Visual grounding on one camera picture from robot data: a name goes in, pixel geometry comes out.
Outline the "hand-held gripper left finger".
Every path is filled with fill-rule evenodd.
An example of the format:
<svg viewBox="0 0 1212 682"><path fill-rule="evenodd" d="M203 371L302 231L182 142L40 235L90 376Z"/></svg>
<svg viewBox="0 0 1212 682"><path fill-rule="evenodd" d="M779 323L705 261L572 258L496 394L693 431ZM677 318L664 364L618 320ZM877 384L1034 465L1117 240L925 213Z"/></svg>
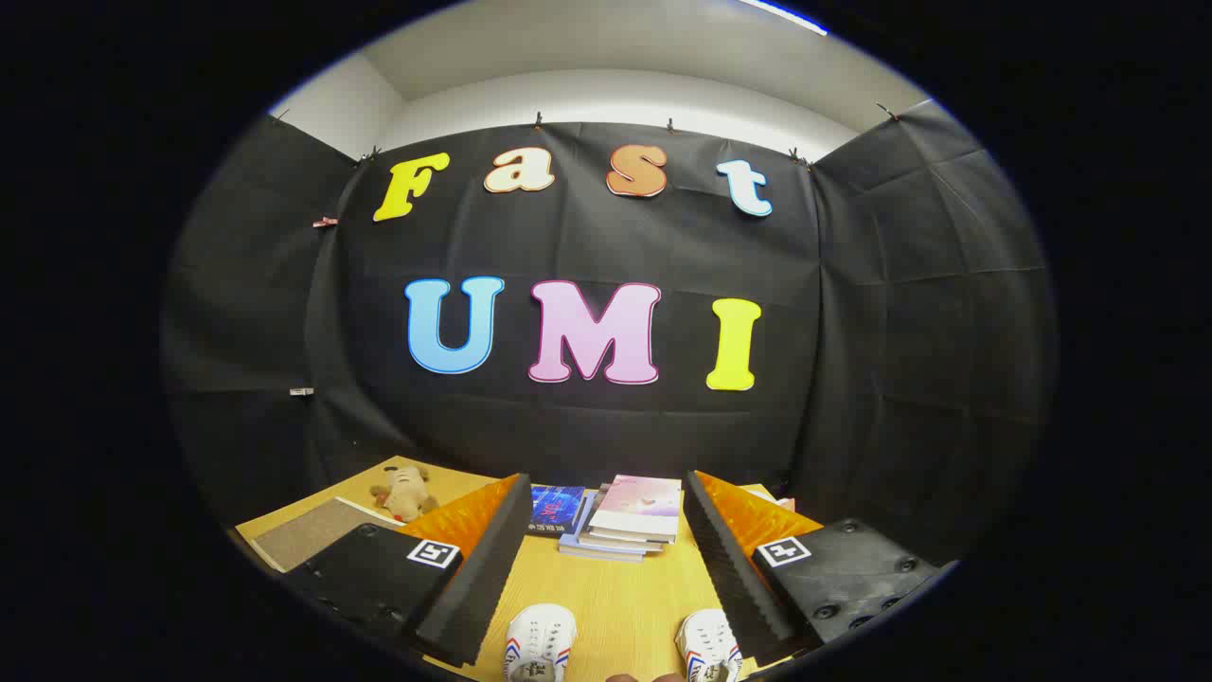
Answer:
<svg viewBox="0 0 1212 682"><path fill-rule="evenodd" d="M384 648L471 664L530 515L531 478L514 474L402 527L360 523L284 583Z"/></svg>

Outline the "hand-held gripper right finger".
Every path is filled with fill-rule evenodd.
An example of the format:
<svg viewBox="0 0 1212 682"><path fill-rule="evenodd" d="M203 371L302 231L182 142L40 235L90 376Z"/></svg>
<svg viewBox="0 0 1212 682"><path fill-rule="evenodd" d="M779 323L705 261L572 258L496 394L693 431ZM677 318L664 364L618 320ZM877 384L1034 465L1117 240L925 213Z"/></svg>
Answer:
<svg viewBox="0 0 1212 682"><path fill-rule="evenodd" d="M953 571L862 518L821 525L701 471L684 489L741 657L761 666L848 644Z"/></svg>

